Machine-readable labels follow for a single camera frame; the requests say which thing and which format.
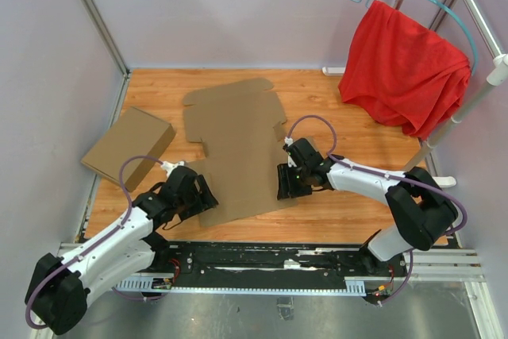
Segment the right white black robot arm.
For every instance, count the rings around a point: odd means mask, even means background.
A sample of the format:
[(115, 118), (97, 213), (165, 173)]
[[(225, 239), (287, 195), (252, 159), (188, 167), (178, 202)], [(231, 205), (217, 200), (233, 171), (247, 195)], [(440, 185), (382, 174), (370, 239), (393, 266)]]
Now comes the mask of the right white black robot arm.
[(394, 224), (371, 235), (360, 247), (360, 267), (368, 275), (378, 275), (403, 252), (429, 250), (459, 216), (455, 203), (423, 168), (385, 171), (343, 156), (322, 156), (306, 138), (286, 138), (283, 150), (287, 162), (277, 167), (279, 200), (318, 191), (347, 191), (389, 208)]

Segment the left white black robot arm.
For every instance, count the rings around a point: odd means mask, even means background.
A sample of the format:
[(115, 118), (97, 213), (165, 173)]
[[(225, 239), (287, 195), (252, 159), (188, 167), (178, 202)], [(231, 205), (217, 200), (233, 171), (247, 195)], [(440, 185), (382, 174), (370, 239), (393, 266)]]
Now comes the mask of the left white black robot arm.
[(25, 296), (25, 320), (57, 335), (75, 327), (105, 292), (132, 274), (170, 264), (168, 241), (157, 230), (218, 205), (206, 179), (176, 165), (165, 181), (128, 200), (127, 210), (96, 236), (63, 254), (42, 256)]

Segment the folded brown cardboard box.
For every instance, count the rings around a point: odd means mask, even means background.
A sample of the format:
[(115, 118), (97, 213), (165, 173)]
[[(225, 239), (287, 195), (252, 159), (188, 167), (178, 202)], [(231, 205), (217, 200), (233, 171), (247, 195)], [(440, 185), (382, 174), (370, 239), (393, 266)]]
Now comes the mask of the folded brown cardboard box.
[(85, 154), (81, 163), (115, 185), (134, 191), (174, 140), (171, 123), (128, 108)]

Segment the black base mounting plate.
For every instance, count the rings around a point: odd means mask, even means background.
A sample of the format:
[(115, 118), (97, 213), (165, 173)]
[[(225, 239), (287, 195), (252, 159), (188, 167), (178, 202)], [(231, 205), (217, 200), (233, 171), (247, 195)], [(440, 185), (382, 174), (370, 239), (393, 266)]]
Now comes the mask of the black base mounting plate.
[(359, 245), (173, 241), (142, 271), (170, 275), (176, 286), (339, 287), (348, 277), (404, 277), (403, 255), (369, 260)]

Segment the red cloth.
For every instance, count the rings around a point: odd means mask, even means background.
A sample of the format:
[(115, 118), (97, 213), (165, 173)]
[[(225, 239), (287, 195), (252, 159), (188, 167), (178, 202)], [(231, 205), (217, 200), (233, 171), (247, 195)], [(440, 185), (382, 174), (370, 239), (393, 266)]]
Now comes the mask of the red cloth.
[(425, 140), (462, 105), (469, 59), (404, 13), (374, 1), (360, 21), (338, 89), (381, 125)]

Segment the white clothes rack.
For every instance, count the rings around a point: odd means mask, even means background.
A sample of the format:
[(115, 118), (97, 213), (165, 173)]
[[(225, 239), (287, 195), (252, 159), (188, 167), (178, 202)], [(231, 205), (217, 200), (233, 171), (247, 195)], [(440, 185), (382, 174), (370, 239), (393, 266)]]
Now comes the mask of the white clothes rack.
[(482, 87), (461, 104), (479, 63), (475, 41), (449, 5), (426, 1), (457, 23), (471, 47), (471, 59), (399, 10), (380, 1), (357, 0), (368, 10), (352, 39), (339, 83), (343, 101), (363, 107), (378, 122), (400, 125), (405, 134), (423, 140), (406, 170), (424, 160), (493, 88), (507, 80), (507, 54), (478, 2), (463, 0), (490, 51), (494, 69)]

